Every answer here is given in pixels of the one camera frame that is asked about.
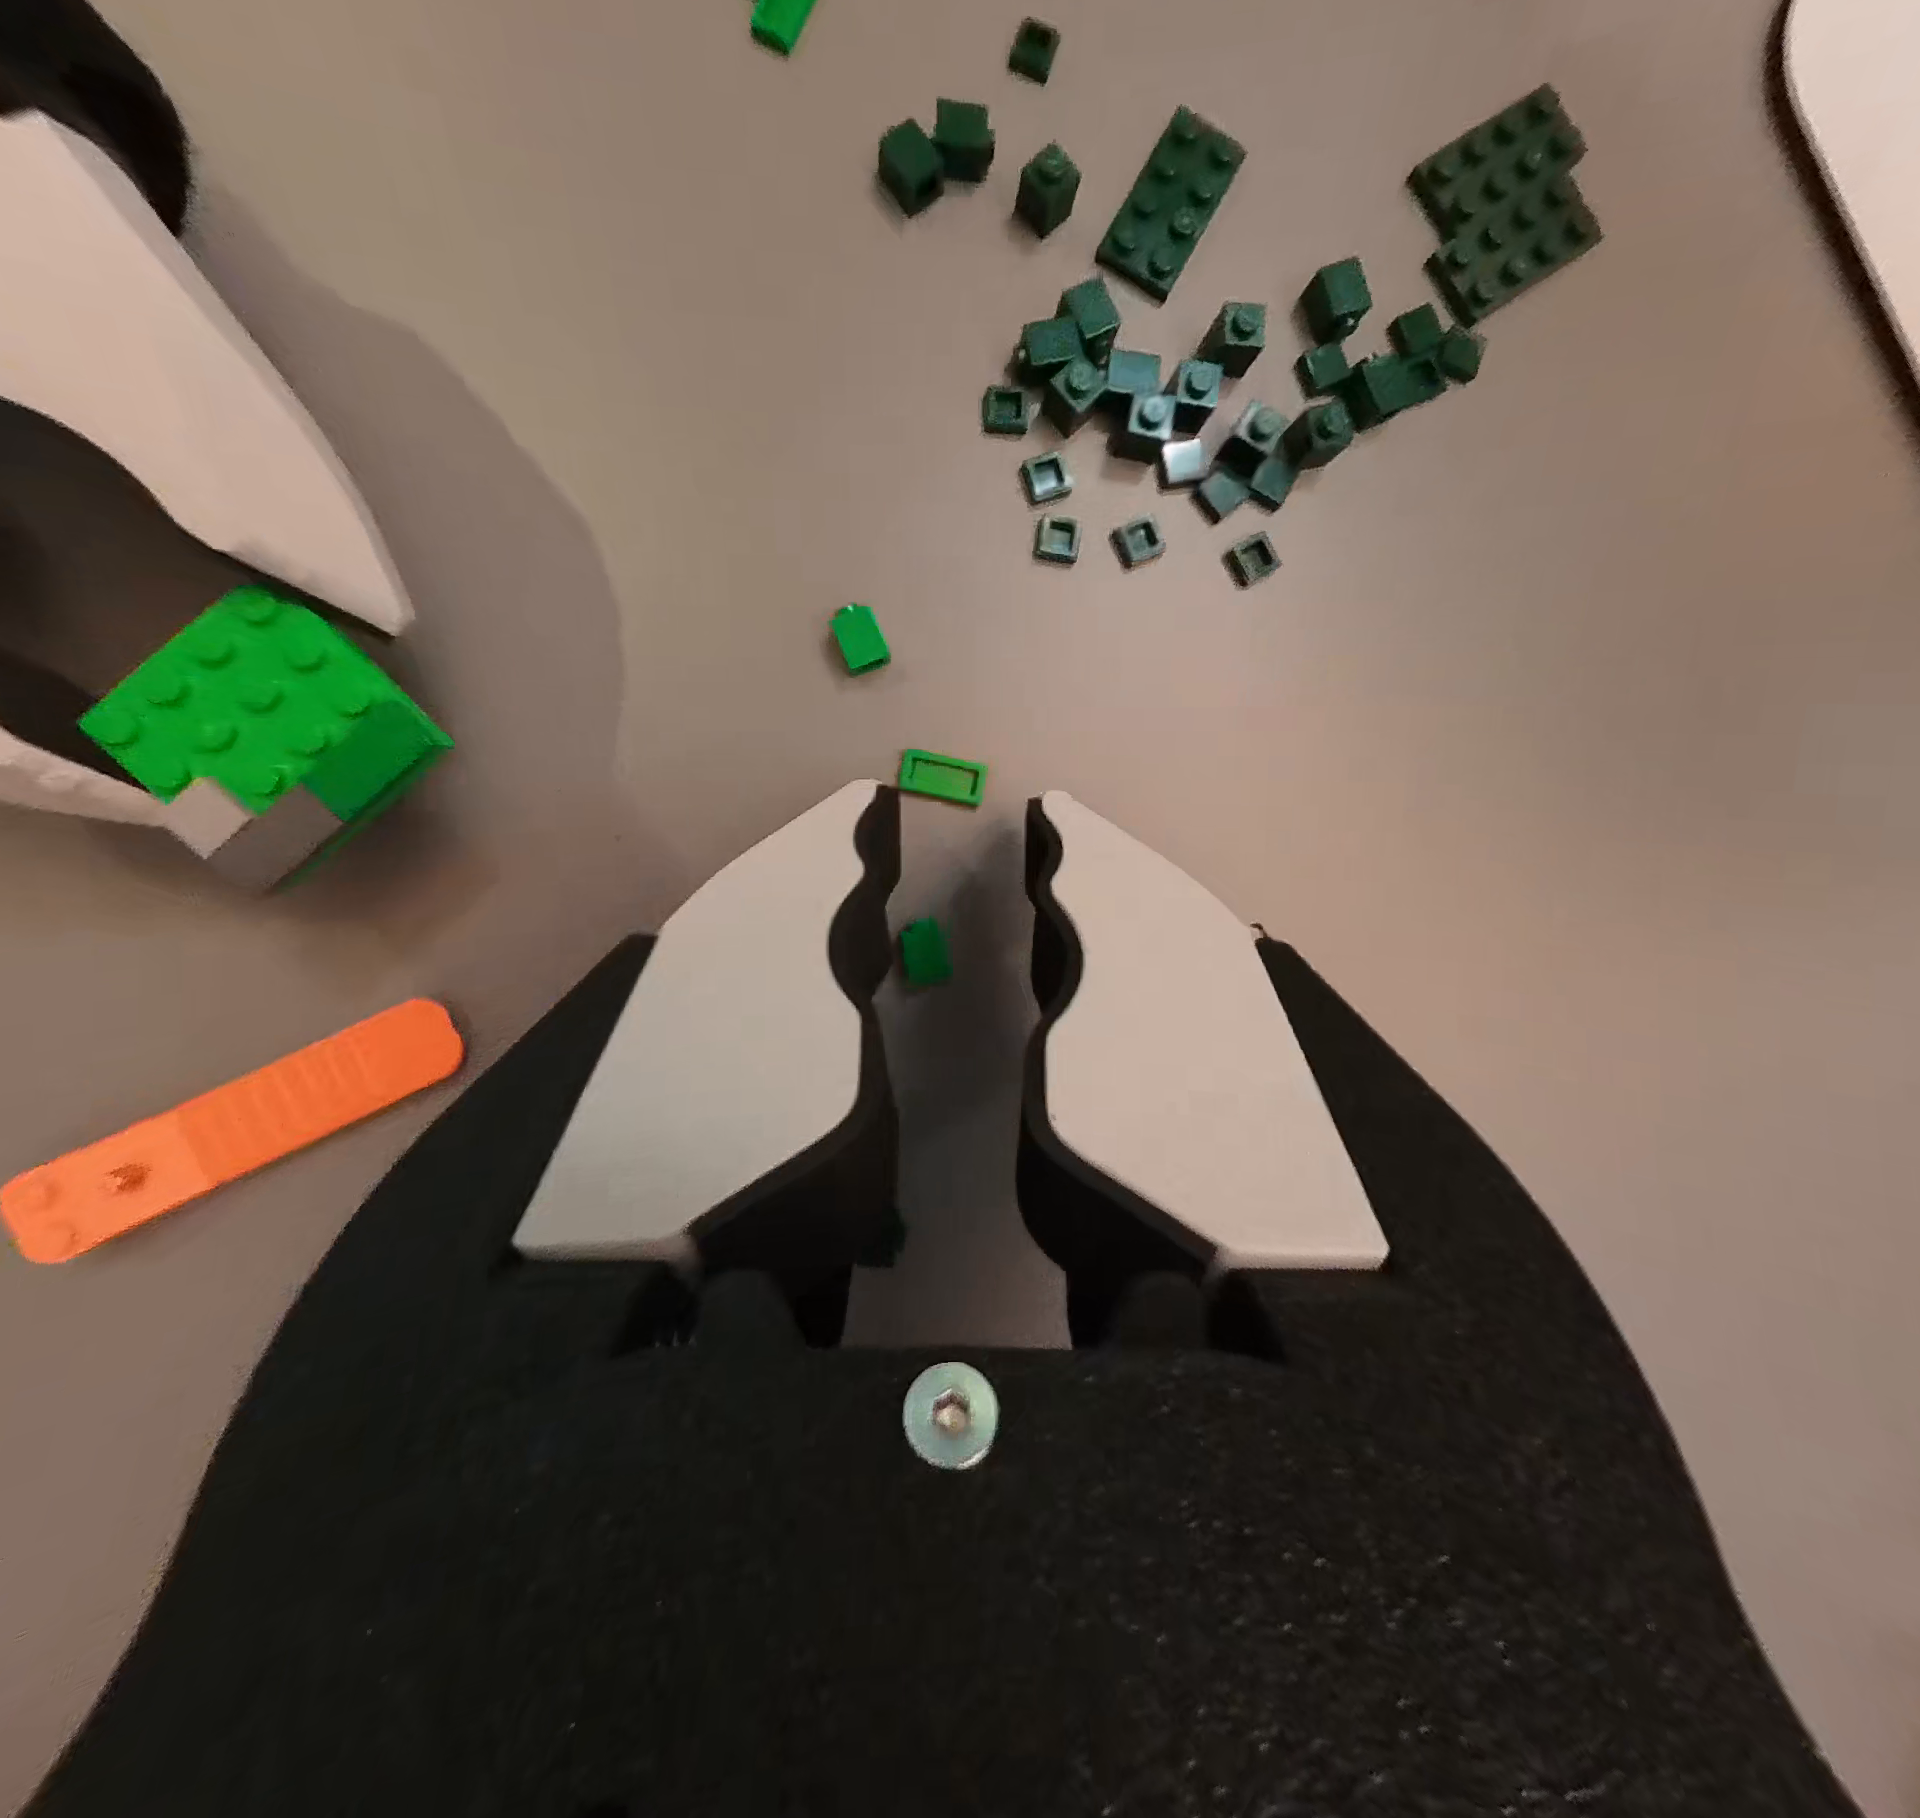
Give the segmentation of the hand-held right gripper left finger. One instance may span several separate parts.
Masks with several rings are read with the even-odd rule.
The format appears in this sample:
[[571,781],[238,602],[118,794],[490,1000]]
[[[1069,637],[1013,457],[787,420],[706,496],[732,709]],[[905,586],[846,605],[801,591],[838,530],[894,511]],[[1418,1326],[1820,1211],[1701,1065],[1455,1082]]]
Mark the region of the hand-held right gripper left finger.
[[856,778],[667,918],[514,1225],[518,1257],[692,1255],[847,1121],[863,1011],[828,938],[894,844],[891,794]]

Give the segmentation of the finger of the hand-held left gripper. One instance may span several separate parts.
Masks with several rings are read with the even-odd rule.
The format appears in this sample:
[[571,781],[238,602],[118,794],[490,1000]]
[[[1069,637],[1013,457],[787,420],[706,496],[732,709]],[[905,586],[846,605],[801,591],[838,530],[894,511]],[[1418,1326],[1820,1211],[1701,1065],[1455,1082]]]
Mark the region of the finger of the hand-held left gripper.
[[41,110],[2,124],[2,390],[185,533],[379,633],[413,601],[342,461],[132,176]]
[[44,816],[160,832],[251,891],[276,888],[330,844],[330,809],[303,786],[259,812],[214,776],[157,797],[11,731],[2,732],[2,801]]

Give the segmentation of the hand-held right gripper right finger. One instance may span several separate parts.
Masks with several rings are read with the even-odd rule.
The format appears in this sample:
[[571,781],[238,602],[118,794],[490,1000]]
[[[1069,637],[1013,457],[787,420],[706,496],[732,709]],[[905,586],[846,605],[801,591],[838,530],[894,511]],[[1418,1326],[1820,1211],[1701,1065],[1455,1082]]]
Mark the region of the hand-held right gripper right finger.
[[1027,847],[1060,943],[1039,1150],[1202,1274],[1377,1274],[1386,1232],[1254,927],[1065,792],[1029,800]]

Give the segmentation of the bright green lego plate assembly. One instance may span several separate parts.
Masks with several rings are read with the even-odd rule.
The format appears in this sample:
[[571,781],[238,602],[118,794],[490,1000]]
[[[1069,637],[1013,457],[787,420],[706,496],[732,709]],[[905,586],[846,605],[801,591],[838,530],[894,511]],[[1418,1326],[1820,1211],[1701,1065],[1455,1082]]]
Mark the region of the bright green lego plate assembly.
[[345,631],[264,586],[206,605],[92,702],[79,731],[157,797],[214,776],[259,812],[308,788],[330,809],[330,844],[276,888],[321,864],[451,750]]

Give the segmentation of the orange lego brick separator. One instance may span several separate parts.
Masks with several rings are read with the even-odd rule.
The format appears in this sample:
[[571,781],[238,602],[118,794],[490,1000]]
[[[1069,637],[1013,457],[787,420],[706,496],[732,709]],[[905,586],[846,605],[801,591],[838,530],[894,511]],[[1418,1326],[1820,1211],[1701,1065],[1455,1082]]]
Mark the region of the orange lego brick separator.
[[466,1042],[413,996],[3,1184],[27,1260],[88,1255],[451,1079]]

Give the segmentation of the dark green long lego plate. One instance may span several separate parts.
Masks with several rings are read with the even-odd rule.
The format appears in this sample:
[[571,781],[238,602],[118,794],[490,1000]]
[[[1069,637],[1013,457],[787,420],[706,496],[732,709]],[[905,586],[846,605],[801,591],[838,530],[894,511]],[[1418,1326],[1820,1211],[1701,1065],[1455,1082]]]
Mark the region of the dark green long lego plate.
[[1094,264],[1152,302],[1163,302],[1185,272],[1246,149],[1178,104],[1094,246]]

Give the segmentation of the dark green large lego plate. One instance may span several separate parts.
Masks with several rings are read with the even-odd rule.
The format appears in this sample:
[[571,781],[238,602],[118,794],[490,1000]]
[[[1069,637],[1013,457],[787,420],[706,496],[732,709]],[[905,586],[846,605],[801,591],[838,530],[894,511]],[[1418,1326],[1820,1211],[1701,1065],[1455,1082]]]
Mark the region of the dark green large lego plate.
[[1575,176],[1584,151],[1541,83],[1406,173],[1437,240],[1427,277],[1457,325],[1477,327],[1604,238]]

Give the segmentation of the pile of dark green bricks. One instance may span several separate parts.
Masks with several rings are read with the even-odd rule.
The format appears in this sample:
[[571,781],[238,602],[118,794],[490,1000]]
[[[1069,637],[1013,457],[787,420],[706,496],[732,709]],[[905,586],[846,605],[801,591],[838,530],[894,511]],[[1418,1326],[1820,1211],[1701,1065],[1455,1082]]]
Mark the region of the pile of dark green bricks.
[[[874,182],[903,219],[927,211],[949,189],[983,182],[996,156],[996,131],[982,103],[937,99],[931,130],[909,119],[890,126],[874,156]],[[1071,216],[1082,176],[1067,151],[1044,144],[1020,169],[1013,222],[1044,240]],[[1153,464],[1161,489],[1183,489],[1221,522],[1251,503],[1284,509],[1296,480],[1341,454],[1357,431],[1388,420],[1446,390],[1472,381],[1484,361],[1484,338],[1444,325],[1432,305],[1388,321],[1383,353],[1350,357],[1350,338],[1372,310],[1372,288],[1357,257],[1312,272],[1297,319],[1306,344],[1296,373],[1305,408],[1287,416],[1251,399],[1216,447],[1206,423],[1266,347],[1269,308],[1225,302],[1196,351],[1163,374],[1158,353],[1117,342],[1112,285],[1094,273],[1056,294],[1049,316],[1021,327],[1007,359],[1007,381],[982,391],[982,435],[1020,438],[1035,415],[1064,438],[1090,419],[1109,434],[1109,453]]]

